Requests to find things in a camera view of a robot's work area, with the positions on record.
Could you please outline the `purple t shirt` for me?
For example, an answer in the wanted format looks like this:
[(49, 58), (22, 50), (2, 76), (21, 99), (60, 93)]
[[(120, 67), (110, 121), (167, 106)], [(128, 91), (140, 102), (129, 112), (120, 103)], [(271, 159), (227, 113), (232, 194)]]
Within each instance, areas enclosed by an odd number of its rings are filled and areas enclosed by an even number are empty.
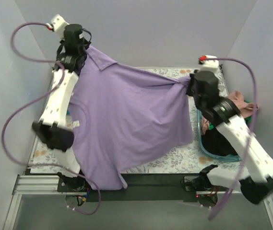
[(190, 78), (126, 66), (93, 46), (86, 52), (68, 108), (79, 123), (72, 148), (94, 190), (119, 190), (124, 170), (192, 142)]

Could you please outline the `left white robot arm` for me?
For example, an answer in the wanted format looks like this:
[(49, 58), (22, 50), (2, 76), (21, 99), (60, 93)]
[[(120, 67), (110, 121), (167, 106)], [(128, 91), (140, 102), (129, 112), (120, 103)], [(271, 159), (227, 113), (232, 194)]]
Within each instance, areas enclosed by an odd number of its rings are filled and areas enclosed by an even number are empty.
[(87, 58), (86, 50), (90, 41), (84, 38), (86, 30), (79, 24), (54, 23), (53, 29), (61, 37), (56, 60), (63, 66), (55, 65), (53, 69), (52, 93), (39, 121), (32, 123), (32, 129), (40, 141), (52, 150), (62, 166), (61, 174), (70, 177), (68, 186), (79, 192), (84, 188), (85, 180), (78, 176), (80, 165), (72, 149), (74, 134), (66, 126), (66, 114), (74, 86)]

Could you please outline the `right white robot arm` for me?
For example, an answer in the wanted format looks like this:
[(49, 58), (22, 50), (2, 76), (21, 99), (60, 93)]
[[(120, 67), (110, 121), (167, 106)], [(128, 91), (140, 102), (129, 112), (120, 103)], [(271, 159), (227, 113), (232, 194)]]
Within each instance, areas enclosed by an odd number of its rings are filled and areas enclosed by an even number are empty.
[(212, 164), (202, 169), (190, 185), (208, 191), (215, 186), (237, 190), (249, 202), (259, 204), (273, 193), (273, 159), (252, 134), (234, 102), (219, 95), (218, 78), (213, 72), (192, 73), (187, 95), (193, 97), (196, 108), (227, 139), (243, 164), (235, 176)]

